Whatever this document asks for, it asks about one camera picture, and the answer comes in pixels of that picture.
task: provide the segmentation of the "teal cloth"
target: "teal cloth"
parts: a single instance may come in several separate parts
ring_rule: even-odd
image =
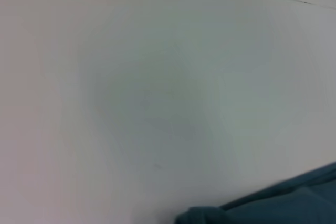
[[[336,223],[336,163],[221,207],[194,207],[175,224]]]

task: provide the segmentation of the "dark teal fabric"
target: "dark teal fabric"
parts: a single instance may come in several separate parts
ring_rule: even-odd
[[[336,163],[221,207],[195,207],[175,224],[336,223]]]

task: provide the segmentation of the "white wall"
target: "white wall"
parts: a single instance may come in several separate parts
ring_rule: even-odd
[[[2,223],[170,223],[336,159],[334,10],[0,4]]]

